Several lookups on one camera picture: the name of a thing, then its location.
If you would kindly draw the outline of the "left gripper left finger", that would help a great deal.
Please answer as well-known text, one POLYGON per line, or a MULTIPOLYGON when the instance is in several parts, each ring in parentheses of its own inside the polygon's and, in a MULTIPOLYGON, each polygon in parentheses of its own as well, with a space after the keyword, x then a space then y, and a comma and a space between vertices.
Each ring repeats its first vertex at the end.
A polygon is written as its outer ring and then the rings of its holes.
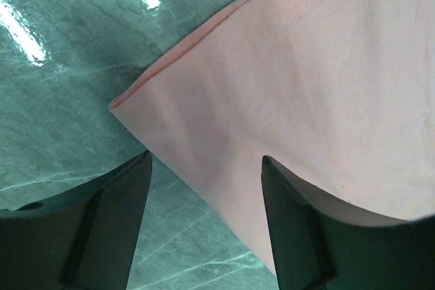
POLYGON ((1 211, 2 289, 125 289, 152 176, 145 151, 65 192, 1 211))

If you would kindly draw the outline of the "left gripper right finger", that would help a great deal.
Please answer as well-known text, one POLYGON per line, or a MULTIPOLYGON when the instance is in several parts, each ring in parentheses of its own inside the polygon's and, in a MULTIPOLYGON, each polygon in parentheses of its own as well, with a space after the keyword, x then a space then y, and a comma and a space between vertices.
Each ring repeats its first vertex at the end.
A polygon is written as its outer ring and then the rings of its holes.
POLYGON ((280 289, 433 289, 434 218, 367 211, 270 156, 262 193, 280 289))

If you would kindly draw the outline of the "pink t shirt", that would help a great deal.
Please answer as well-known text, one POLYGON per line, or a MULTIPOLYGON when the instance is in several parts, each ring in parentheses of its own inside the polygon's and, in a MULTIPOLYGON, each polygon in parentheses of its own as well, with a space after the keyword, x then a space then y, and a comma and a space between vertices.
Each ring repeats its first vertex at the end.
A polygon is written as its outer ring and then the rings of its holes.
POLYGON ((237 0, 109 108, 274 270, 265 155, 364 209, 434 212, 434 0, 237 0))

